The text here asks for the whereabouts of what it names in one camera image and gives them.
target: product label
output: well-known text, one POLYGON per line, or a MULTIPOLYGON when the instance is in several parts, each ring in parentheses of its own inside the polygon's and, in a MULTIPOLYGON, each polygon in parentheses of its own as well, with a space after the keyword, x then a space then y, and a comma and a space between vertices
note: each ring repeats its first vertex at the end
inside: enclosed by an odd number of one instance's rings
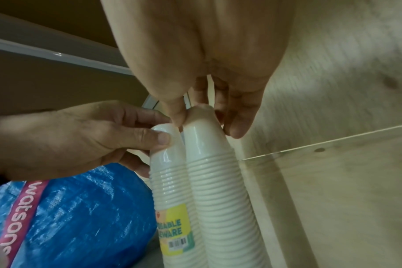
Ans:
POLYGON ((155 217, 163 255, 177 256, 195 247, 186 204, 156 211, 155 217))

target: hand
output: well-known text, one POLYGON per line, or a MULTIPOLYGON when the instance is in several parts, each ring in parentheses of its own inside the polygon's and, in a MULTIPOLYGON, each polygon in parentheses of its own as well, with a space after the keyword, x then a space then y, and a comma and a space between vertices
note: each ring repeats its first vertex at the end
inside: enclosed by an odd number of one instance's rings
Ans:
POLYGON ((173 122, 183 95, 208 103, 212 75, 217 117, 241 138, 286 49, 295 0, 102 0, 118 47, 135 76, 173 122))
POLYGON ((46 180, 118 162, 148 177, 149 166, 126 150, 166 147, 169 134, 150 128, 169 122, 158 111, 117 101, 0 116, 0 174, 12 181, 46 180))

